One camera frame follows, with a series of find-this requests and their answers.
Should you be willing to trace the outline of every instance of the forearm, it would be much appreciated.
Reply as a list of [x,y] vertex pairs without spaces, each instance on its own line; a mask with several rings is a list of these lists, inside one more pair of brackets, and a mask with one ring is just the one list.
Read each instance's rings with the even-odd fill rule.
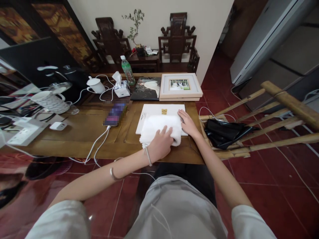
[[234,208],[238,205],[248,205],[252,207],[251,202],[246,196],[239,183],[219,159],[211,147],[206,143],[203,136],[198,133],[194,140],[202,154],[209,172],[218,185],[221,193],[224,195],[228,205]]
[[113,168],[116,178],[123,178],[148,164],[149,160],[146,153],[144,150],[140,150],[128,157],[105,165],[69,183],[57,194],[49,207],[64,200],[85,201],[100,193],[115,182],[110,174],[111,168]]

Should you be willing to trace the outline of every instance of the hand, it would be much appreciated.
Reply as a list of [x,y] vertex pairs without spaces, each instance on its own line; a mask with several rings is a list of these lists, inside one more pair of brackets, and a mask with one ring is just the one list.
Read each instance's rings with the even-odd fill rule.
[[186,113],[184,110],[178,110],[178,115],[183,119],[182,122],[182,129],[185,133],[189,134],[193,138],[197,135],[201,135],[200,132],[197,130],[197,127],[192,120],[192,118]]
[[170,152],[170,147],[174,141],[170,136],[173,128],[169,128],[167,132],[166,130],[167,126],[164,126],[162,131],[158,130],[150,145],[147,146],[152,163],[164,158]]

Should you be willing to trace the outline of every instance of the phone screen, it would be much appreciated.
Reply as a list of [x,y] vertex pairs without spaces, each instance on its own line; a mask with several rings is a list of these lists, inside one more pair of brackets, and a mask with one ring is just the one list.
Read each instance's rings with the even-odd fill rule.
[[125,108],[126,108],[126,104],[124,104],[124,103],[114,104],[113,108],[110,110],[108,116],[106,117],[105,121],[103,122],[103,125],[104,126],[117,126]]

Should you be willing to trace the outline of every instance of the black plastic bag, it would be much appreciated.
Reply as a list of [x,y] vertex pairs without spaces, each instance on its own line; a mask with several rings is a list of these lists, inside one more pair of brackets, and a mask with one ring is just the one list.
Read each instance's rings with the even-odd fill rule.
[[227,149],[237,140],[246,134],[260,130],[257,127],[250,127],[244,123],[228,123],[215,119],[209,119],[205,128],[207,137],[215,148]]

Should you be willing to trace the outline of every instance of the water bottle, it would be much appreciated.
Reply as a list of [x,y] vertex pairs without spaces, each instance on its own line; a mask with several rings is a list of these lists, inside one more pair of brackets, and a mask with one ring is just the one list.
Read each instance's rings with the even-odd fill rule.
[[125,56],[121,56],[122,59],[122,69],[126,75],[126,79],[129,85],[135,85],[135,79],[133,76],[132,68],[129,62],[126,60]]

